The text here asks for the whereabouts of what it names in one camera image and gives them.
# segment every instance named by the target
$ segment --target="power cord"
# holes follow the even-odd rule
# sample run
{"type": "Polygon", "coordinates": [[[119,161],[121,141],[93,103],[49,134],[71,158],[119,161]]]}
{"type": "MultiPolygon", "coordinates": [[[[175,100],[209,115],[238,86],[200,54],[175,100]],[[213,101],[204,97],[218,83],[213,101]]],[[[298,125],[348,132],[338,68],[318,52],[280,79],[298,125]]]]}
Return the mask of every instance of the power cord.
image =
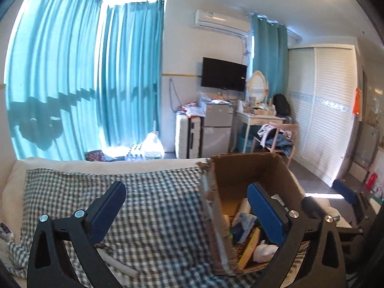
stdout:
{"type": "Polygon", "coordinates": [[[175,95],[177,97],[177,100],[179,101],[180,106],[182,106],[182,104],[180,102],[179,96],[177,95],[175,83],[173,82],[172,78],[169,78],[169,102],[170,102],[170,108],[172,109],[172,112],[175,114],[177,110],[174,110],[172,107],[173,103],[172,103],[172,91],[170,88],[171,85],[173,86],[173,91],[175,92],[175,95]]]}
{"type": "Polygon", "coordinates": [[[229,91],[227,89],[225,89],[225,91],[227,92],[227,99],[226,99],[226,101],[229,102],[229,91]]]}
{"type": "Polygon", "coordinates": [[[244,56],[247,58],[247,66],[249,65],[250,63],[250,58],[249,58],[249,55],[251,54],[250,51],[248,51],[248,42],[247,42],[247,39],[245,38],[245,47],[244,47],[244,42],[243,42],[243,39],[241,38],[241,36],[238,36],[240,38],[240,41],[241,41],[241,45],[243,47],[243,52],[241,54],[241,63],[244,64],[244,56]]]}

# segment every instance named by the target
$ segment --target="checkered blanket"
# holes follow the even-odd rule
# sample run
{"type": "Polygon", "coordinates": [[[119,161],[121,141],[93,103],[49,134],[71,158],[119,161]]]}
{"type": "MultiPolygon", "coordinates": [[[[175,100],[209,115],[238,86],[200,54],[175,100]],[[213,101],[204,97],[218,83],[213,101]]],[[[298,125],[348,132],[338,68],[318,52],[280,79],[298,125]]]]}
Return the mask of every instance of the checkered blanket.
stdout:
{"type": "MultiPolygon", "coordinates": [[[[125,183],[127,198],[107,233],[107,253],[139,271],[137,280],[111,268],[128,287],[250,287],[257,274],[216,276],[208,237],[200,216],[197,167],[127,175],[29,170],[24,193],[20,244],[10,243],[8,270],[26,278],[29,252],[42,214],[71,216],[87,209],[115,180],[125,183]]],[[[71,243],[66,244],[80,282],[91,287],[71,243]]]]}

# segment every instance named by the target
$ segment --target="black backpack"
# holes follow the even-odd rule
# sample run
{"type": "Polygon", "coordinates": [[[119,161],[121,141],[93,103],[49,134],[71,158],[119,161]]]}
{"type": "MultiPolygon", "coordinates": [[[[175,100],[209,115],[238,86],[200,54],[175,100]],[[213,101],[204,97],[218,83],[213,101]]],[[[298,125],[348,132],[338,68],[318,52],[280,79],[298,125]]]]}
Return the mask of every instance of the black backpack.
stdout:
{"type": "Polygon", "coordinates": [[[276,94],[273,97],[273,104],[276,107],[276,113],[279,117],[291,115],[291,107],[283,94],[276,94]]]}

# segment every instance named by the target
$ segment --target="tv screen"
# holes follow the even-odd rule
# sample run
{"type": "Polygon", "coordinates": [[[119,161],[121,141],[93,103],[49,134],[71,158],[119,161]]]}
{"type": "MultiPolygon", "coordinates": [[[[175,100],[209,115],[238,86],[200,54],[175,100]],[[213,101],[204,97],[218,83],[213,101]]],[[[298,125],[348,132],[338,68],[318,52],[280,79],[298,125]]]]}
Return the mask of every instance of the tv screen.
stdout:
{"type": "Polygon", "coordinates": [[[203,58],[202,87],[242,91],[245,89],[246,66],[225,60],[203,58]]]}

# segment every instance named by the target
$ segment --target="wardrobe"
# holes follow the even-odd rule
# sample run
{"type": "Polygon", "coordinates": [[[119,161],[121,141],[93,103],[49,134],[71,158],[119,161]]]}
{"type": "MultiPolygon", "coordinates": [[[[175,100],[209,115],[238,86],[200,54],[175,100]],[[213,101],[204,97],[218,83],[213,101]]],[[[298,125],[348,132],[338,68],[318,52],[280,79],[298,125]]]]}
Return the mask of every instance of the wardrobe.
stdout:
{"type": "Polygon", "coordinates": [[[289,49],[287,98],[299,124],[293,158],[329,186],[348,163],[357,86],[355,46],[315,44],[289,49]]]}

